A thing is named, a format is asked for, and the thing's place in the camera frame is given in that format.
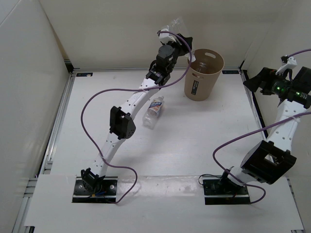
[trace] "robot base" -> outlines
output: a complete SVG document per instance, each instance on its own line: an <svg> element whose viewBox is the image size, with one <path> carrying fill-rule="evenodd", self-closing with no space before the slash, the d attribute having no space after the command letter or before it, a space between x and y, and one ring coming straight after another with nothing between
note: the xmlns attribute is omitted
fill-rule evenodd
<svg viewBox="0 0 311 233"><path fill-rule="evenodd" d="M250 203L247 187L241 187L235 192L226 191L225 188L219 187L219 181L220 179L216 178L203 180L205 205L242 205Z"/></svg>
<svg viewBox="0 0 311 233"><path fill-rule="evenodd" d="M84 187L81 177L76 178L72 195L73 203L109 203L116 201L117 177L106 177L96 195L89 193Z"/></svg>

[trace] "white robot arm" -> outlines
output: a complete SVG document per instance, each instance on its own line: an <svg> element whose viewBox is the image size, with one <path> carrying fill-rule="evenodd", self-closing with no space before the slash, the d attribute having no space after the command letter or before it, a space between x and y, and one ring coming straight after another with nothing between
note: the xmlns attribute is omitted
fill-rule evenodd
<svg viewBox="0 0 311 233"><path fill-rule="evenodd" d="M144 79L142 84L140 85L140 89L148 88L148 87L159 87L158 84L152 79ZM142 106L157 93L159 89L152 89L144 92L135 92L124 104L120 107L123 112L129 114L129 116L134 120L138 111L142 108ZM117 152L118 148L125 141L125 138L118 139L118 136L114 133L108 133L107 139L102 147L102 153L104 159L110 163L113 156ZM90 167L94 174L98 174L99 177L105 176L107 172L107 164L104 163L100 154L96 157L94 163Z"/></svg>
<svg viewBox="0 0 311 233"><path fill-rule="evenodd" d="M181 39L183 43L170 36L169 33L159 33L162 46L139 87L141 91L135 92L120 107L111 108L110 129L104 146L101 148L103 156L99 154L91 167L81 170L83 186L88 192L96 193L96 190L101 190L108 164L121 144L129 139L136 130L134 118L137 112L170 79L170 73L173 71L177 58L191 51L192 37L184 37L180 33L175 34L175 36Z"/></svg>
<svg viewBox="0 0 311 233"><path fill-rule="evenodd" d="M292 72L291 69L296 67L297 63L293 57L284 56L282 60L287 60L287 64L278 71L263 68L256 77L245 81L244 85L252 92L261 87L262 94L279 96L281 102L277 108L275 122L290 117L293 120L274 126L266 140L249 151L240 167L231 168L230 173L243 182L227 176L235 185L243 186L251 181L273 184L296 162L296 158L291 155L292 139L300 119L293 116L305 113L311 106L311 96L308 95L311 90L311 69L302 67L295 79L288 81L283 74ZM270 155L273 161L269 161L267 155Z"/></svg>

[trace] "white platform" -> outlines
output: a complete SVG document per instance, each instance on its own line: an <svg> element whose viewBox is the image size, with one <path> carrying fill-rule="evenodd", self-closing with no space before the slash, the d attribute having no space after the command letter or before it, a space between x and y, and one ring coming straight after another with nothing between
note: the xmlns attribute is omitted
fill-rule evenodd
<svg viewBox="0 0 311 233"><path fill-rule="evenodd" d="M182 72L175 70L170 82ZM154 130L142 126L147 103L136 116L135 134L112 160L114 165L136 169L140 177L134 192L118 206L71 203L75 175L88 168L98 153L80 124L83 105L103 89L137 88L145 74L146 70L115 71L76 77L51 174L39 177L26 225L45 233L242 232L250 228L253 232L290 233L303 229L285 178L274 185L262 185L267 189L267 197L253 206L204 205L196 175L222 174L212 160L213 150L258 128L241 77L232 74L221 75L212 94L203 102L185 97L183 81L161 89L156 97L164 96L165 109ZM119 106L130 95L105 93L87 108L86 128L99 144L108 132L110 108ZM219 161L225 167L238 166L260 140L257 134L227 146L219 151ZM123 179L119 182L120 196L131 184L132 178L128 176L133 174L125 169L108 169L107 175ZM251 189L250 195L255 200L261 191Z"/></svg>

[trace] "water bottle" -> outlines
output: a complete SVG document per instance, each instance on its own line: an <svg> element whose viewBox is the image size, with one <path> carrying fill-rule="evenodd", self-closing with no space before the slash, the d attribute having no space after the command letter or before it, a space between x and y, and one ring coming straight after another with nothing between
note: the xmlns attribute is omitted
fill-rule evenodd
<svg viewBox="0 0 311 233"><path fill-rule="evenodd" d="M145 115L142 118L142 123L144 126L153 129L156 122L157 122L157 118L159 117L159 114L161 112L161 108L163 107L164 101L163 101L164 97L160 96L158 98L155 98L148 110L146 111Z"/></svg>

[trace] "white panel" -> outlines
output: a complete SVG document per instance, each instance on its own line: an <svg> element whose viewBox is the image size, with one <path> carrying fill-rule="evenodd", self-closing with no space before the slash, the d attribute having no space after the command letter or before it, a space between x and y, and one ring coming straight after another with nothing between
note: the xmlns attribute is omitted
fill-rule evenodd
<svg viewBox="0 0 311 233"><path fill-rule="evenodd" d="M9 15L18 0L0 0L0 24Z"/></svg>
<svg viewBox="0 0 311 233"><path fill-rule="evenodd" d="M156 32L182 16L197 49L238 67L257 48L283 0L40 0L74 67L149 67Z"/></svg>
<svg viewBox="0 0 311 233"><path fill-rule="evenodd" d="M169 82L179 78L175 70ZM138 88L147 70L96 72L76 77L66 111L51 174L81 174L94 162L98 151L85 135L80 113L86 101L107 88ZM112 106L119 107L132 93L114 91L95 98L85 112L85 124L102 147L109 132ZM133 166L139 175L220 174L212 159L213 150L224 142L257 129L239 74L221 74L206 101L195 102L184 93L184 80L162 88L165 109L153 130L143 127L142 116L150 101L135 118L135 134L126 140L112 160L114 165ZM226 167L240 165L243 157L261 140L260 134L220 150L218 158ZM107 175L133 175L125 169L108 168Z"/></svg>
<svg viewBox="0 0 311 233"><path fill-rule="evenodd" d="M37 0L0 26L0 232L10 232L42 160L68 73Z"/></svg>
<svg viewBox="0 0 311 233"><path fill-rule="evenodd" d="M248 69L250 78L257 75L263 67L278 69L281 66L282 55L311 47L310 9L309 0L291 1L284 7ZM295 58L298 66L293 71L293 77L302 66L311 68L311 52L296 55ZM266 125L273 123L279 103L278 97L263 96L259 91L256 97ZM292 155L297 157L297 161L288 172L288 176L293 177L292 184L302 219L310 219L311 215L311 203L304 201L305 197L302 195L304 192L309 193L308 185L301 180L311 181L310 132L311 117L302 117L292 144ZM304 221L304 225L306 230L311 231L310 221Z"/></svg>
<svg viewBox="0 0 311 233"><path fill-rule="evenodd" d="M42 175L25 224L39 233L290 233L302 229L284 177L273 185L261 184L267 196L259 203L213 206L204 205L197 178L139 177L129 196L114 205L71 203L74 176ZM123 191L129 182L124 179L119 185ZM252 200L261 195L258 189L249 192Z"/></svg>

